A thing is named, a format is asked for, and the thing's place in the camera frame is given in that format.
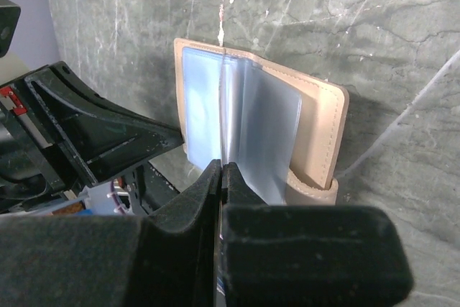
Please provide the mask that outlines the beige leather card holder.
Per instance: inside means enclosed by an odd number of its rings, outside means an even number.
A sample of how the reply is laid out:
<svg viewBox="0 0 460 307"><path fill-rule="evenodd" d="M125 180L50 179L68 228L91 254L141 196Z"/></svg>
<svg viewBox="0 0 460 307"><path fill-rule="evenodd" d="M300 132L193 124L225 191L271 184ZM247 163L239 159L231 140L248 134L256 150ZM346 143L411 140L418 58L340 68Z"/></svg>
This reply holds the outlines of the beige leather card holder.
<svg viewBox="0 0 460 307"><path fill-rule="evenodd" d="M190 163L235 163L268 204L335 204L345 88L243 50L177 38L174 53Z"/></svg>

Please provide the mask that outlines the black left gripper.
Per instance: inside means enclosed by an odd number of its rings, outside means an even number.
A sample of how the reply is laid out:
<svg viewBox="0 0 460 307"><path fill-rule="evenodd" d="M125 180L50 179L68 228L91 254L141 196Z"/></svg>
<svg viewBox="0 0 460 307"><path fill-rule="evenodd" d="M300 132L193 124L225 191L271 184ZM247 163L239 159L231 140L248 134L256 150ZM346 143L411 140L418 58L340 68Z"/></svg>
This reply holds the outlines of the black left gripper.
<svg viewBox="0 0 460 307"><path fill-rule="evenodd" d="M177 127L99 96L64 62L1 87L1 212L65 199L181 146Z"/></svg>

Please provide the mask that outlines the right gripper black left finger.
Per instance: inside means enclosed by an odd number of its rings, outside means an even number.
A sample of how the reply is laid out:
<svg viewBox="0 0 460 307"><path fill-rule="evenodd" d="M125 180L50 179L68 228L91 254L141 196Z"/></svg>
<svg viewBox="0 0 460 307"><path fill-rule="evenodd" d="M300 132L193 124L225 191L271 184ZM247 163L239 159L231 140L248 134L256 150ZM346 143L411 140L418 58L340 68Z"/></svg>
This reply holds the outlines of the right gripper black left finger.
<svg viewBox="0 0 460 307"><path fill-rule="evenodd" d="M1 219L3 306L214 306L221 163L150 216Z"/></svg>

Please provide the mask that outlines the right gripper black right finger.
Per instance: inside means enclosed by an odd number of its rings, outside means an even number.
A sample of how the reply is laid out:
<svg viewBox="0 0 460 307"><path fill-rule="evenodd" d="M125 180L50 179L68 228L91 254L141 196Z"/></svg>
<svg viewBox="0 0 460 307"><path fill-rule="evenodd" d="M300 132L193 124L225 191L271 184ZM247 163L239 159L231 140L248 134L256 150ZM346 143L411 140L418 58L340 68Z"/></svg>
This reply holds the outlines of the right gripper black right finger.
<svg viewBox="0 0 460 307"><path fill-rule="evenodd" d="M228 306L395 306L413 289L396 227L371 206L270 206L224 167Z"/></svg>

